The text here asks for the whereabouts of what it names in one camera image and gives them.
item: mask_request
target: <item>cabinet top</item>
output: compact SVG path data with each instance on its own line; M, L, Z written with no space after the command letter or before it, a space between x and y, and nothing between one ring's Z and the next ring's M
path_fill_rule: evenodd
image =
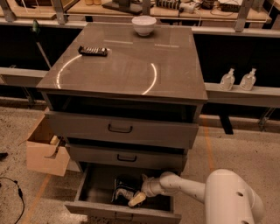
M81 56L80 46L106 47L108 56ZM156 25L150 36L140 37L132 24L88 24L37 88L75 95L207 100L192 30L170 25Z

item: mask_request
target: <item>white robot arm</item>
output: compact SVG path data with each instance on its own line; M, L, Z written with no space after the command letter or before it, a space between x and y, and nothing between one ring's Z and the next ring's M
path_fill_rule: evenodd
M206 224L256 224L264 215L261 198L241 177L228 170L212 172L205 184L172 172L164 172L159 178L145 178L141 192L129 205L134 206L145 197L171 196L177 192L205 204Z

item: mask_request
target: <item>spray bottle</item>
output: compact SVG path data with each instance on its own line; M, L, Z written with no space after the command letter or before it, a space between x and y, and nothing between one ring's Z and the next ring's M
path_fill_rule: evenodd
M228 91L235 83L234 69L230 68L229 72L224 74L220 81L220 89Z
M243 76L241 83L240 83L240 88L243 90L251 90L252 87L254 86L256 82L256 77L255 77L255 72L256 69L252 68L252 71L250 73L247 73Z

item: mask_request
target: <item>beige object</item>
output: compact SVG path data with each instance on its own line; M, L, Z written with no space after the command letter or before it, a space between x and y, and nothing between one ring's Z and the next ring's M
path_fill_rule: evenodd
M31 129L26 142L26 166L28 170L64 176L70 156L66 147L52 133L48 120L40 117Z
M94 0L85 0L86 5L94 4Z
M137 192L136 195L129 201L129 207L134 207L144 200L146 200L146 194L144 192Z
M100 5L100 4L102 4L102 0L94 0L94 4Z

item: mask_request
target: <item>cardboard box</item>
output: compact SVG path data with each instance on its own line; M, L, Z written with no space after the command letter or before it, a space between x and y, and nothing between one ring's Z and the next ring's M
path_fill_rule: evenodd
M70 156L66 147L60 145L45 115L31 129L26 142L27 169L35 172L64 176Z

